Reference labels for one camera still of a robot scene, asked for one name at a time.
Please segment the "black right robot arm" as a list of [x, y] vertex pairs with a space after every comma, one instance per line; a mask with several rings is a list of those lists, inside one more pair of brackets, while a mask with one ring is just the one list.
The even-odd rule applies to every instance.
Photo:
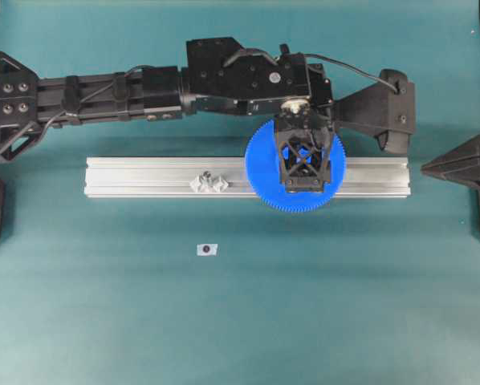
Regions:
[[421, 172], [480, 191], [480, 134], [423, 164]]

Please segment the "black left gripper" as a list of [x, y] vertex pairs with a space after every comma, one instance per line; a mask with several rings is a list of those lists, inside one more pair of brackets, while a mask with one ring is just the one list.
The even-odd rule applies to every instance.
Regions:
[[[243, 47], [235, 38], [205, 38], [186, 43], [188, 66], [181, 69], [181, 105], [186, 115], [207, 111], [232, 116], [279, 113], [288, 100], [313, 108], [333, 104], [332, 86], [320, 64], [287, 45], [274, 57]], [[331, 182], [334, 132], [324, 115], [278, 115], [275, 144], [279, 181], [288, 193], [321, 193]]]

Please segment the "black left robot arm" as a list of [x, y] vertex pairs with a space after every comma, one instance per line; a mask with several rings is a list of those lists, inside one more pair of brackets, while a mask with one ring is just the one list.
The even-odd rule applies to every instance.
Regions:
[[49, 128], [206, 111], [272, 116], [269, 145], [289, 193], [321, 192], [331, 183], [333, 100], [321, 67], [286, 45], [272, 56], [231, 37], [190, 40], [186, 54], [185, 67], [41, 79], [0, 51], [0, 164], [33, 148]]

